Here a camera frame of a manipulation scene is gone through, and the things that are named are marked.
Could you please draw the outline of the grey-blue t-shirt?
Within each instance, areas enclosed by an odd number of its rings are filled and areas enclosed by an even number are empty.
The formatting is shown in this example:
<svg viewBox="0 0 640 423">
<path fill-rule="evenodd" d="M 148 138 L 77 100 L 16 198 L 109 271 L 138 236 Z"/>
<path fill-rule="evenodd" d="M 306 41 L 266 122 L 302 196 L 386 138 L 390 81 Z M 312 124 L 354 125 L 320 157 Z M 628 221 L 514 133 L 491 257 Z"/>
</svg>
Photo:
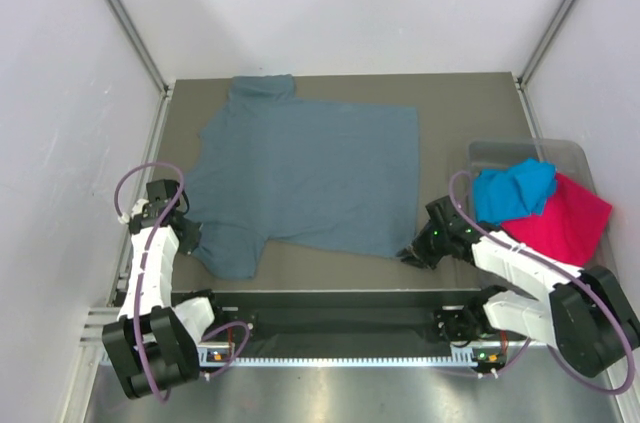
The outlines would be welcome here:
<svg viewBox="0 0 640 423">
<path fill-rule="evenodd" d="M 195 256 L 252 278 L 266 244 L 394 257 L 415 233 L 419 118 L 407 106 L 301 98 L 289 75 L 236 77 L 186 177 Z"/>
</svg>

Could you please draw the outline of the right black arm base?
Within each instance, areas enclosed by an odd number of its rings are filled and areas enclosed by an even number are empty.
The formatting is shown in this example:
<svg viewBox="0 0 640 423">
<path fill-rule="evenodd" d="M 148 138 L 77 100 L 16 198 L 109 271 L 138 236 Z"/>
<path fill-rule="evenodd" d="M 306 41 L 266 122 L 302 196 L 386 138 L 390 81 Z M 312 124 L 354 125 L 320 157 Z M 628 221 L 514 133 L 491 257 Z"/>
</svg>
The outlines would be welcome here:
<svg viewBox="0 0 640 423">
<path fill-rule="evenodd" d="M 489 293 L 481 293 L 462 306 L 436 309 L 433 316 L 437 334 L 461 347 L 497 336 L 499 330 L 489 323 L 484 309 L 490 297 Z"/>
</svg>

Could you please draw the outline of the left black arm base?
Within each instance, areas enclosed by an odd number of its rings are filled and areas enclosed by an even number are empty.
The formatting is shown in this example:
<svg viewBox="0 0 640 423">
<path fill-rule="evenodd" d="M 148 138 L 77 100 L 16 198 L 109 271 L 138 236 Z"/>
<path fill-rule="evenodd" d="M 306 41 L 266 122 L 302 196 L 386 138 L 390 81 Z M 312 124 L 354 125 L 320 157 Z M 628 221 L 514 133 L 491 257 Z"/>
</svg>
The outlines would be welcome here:
<svg viewBox="0 0 640 423">
<path fill-rule="evenodd" d="M 257 313 L 242 302 L 222 294 L 210 294 L 209 302 L 214 320 L 204 331 L 202 341 L 230 341 L 241 343 L 246 334 L 252 337 L 257 325 Z"/>
</svg>

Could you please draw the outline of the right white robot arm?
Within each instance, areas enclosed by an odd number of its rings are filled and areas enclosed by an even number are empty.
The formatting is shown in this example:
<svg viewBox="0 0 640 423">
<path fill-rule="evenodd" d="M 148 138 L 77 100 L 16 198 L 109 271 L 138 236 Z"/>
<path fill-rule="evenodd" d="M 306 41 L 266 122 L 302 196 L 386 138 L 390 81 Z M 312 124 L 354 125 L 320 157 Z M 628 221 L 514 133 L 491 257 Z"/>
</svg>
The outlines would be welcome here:
<svg viewBox="0 0 640 423">
<path fill-rule="evenodd" d="M 500 278 L 458 310 L 440 309 L 440 336 L 470 343 L 501 331 L 540 342 L 569 368 L 593 378 L 639 347 L 639 319 L 607 268 L 581 269 L 545 257 L 500 227 L 473 222 L 448 197 L 429 203 L 429 219 L 397 256 L 433 269 L 453 257 Z"/>
</svg>

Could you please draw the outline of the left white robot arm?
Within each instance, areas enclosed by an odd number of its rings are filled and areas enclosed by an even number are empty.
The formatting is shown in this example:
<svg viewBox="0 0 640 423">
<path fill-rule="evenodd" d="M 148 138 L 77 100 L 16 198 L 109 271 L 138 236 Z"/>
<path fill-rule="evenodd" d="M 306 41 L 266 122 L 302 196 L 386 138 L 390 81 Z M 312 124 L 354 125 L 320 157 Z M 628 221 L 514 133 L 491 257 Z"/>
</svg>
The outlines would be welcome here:
<svg viewBox="0 0 640 423">
<path fill-rule="evenodd" d="M 172 304 L 177 254 L 189 254 L 200 240 L 200 225 L 178 209 L 180 184 L 155 180 L 146 185 L 128 220 L 133 247 L 125 301 L 116 320 L 102 329 L 102 343 L 129 399 L 165 396 L 199 376 L 197 345 L 226 330 L 225 313 L 212 297 L 198 293 Z"/>
</svg>

